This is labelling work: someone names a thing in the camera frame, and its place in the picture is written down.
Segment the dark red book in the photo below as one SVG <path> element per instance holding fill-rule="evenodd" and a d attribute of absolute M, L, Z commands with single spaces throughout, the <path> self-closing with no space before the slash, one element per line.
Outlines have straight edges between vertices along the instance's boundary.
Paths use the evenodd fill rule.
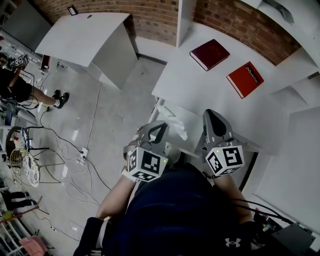
<path fill-rule="evenodd" d="M 190 56 L 194 58 L 205 71 L 212 69 L 229 55 L 230 53 L 215 39 L 190 51 Z"/>
<path fill-rule="evenodd" d="M 242 99 L 264 82 L 250 61 L 233 71 L 226 78 Z"/>

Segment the book cover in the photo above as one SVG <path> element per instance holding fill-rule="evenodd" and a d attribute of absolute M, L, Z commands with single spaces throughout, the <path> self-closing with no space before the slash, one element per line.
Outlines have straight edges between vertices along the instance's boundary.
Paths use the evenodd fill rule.
<path fill-rule="evenodd" d="M 250 61 L 230 73 L 226 78 L 242 99 L 264 82 Z"/>
<path fill-rule="evenodd" d="M 190 51 L 190 56 L 208 71 L 226 59 L 230 53 L 217 40 L 212 39 Z"/>

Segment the white table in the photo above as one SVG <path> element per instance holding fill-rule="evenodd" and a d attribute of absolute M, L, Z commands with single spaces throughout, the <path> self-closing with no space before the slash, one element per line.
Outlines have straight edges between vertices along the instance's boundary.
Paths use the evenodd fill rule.
<path fill-rule="evenodd" d="M 123 21 L 128 13 L 81 13 L 63 16 L 45 35 L 36 53 L 89 72 L 100 82 L 121 89 L 137 62 Z"/>
<path fill-rule="evenodd" d="M 274 66 L 241 42 L 215 29 L 193 23 L 191 32 L 167 63 L 152 94 L 202 117 L 206 109 L 224 116 L 233 131 L 270 155 L 277 155 L 288 127 L 288 113 L 268 96 Z M 216 39 L 230 56 L 204 71 L 189 52 Z M 246 62 L 257 68 L 264 83 L 241 99 L 226 76 Z"/>

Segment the navy blue shirt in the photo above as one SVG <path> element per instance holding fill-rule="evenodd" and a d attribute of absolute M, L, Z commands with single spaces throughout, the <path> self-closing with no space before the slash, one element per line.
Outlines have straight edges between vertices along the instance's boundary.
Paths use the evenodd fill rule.
<path fill-rule="evenodd" d="M 74 256 L 94 250 L 103 221 L 89 218 Z M 249 252 L 252 224 L 237 223 L 228 198 L 191 164 L 139 187 L 124 216 L 108 224 L 105 256 L 189 256 Z"/>

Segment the gray floor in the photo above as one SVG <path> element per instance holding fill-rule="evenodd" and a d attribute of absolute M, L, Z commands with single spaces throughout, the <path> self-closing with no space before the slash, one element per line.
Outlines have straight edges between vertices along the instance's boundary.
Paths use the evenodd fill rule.
<path fill-rule="evenodd" d="M 54 129 L 58 135 L 70 140 L 80 149 L 86 147 L 88 142 L 88 159 L 94 163 L 106 185 L 112 187 L 121 176 L 125 164 L 122 157 L 123 146 L 128 144 L 136 130 L 150 117 L 156 102 L 151 92 L 164 67 L 162 64 L 140 58 L 121 91 L 102 85 L 89 142 L 99 82 L 88 74 L 77 74 L 71 70 L 59 68 L 45 81 L 44 91 L 47 90 L 47 95 L 52 95 L 55 89 L 69 92 L 69 102 L 62 109 L 54 108 L 51 112 L 45 113 L 41 121 L 44 126 Z M 29 72 L 36 75 L 36 80 L 41 76 L 37 68 L 35 65 L 27 67 Z M 33 113 L 40 118 L 44 110 L 42 106 L 39 112 L 34 110 Z M 47 219 L 38 219 L 34 213 L 24 215 L 22 220 L 31 232 L 40 230 L 39 235 L 48 242 L 48 245 L 55 247 L 52 251 L 53 255 L 71 256 L 78 245 L 76 240 L 80 239 L 87 218 L 95 216 L 97 212 L 98 206 L 95 200 L 101 202 L 109 189 L 98 179 L 91 165 L 89 165 L 89 173 L 86 171 L 86 166 L 76 163 L 75 158 L 80 156 L 78 151 L 62 140 L 56 141 L 50 130 L 33 130 L 31 136 L 37 146 L 49 146 L 57 152 L 63 151 L 65 164 L 48 168 L 61 183 L 42 183 L 37 188 L 33 188 L 25 184 L 16 187 L 9 179 L 7 182 L 11 190 L 28 191 L 35 200 L 43 196 L 40 208 L 49 212 L 49 215 L 38 210 L 36 214 L 40 219 L 49 219 L 50 223 Z M 47 164 L 59 161 L 53 154 L 42 158 L 41 160 Z M 249 153 L 246 158 L 250 160 L 251 154 Z M 6 166 L 3 166 L 2 170 L 6 170 L 9 174 Z M 238 185 L 244 174 L 245 168 L 233 174 L 238 176 L 235 177 Z M 79 192 L 70 184 L 73 180 L 76 186 L 88 193 L 91 187 L 90 175 L 93 198 Z M 28 184 L 26 177 L 21 177 L 23 182 Z M 54 182 L 45 169 L 41 169 L 40 180 Z M 51 226 L 60 231 L 55 232 Z"/>

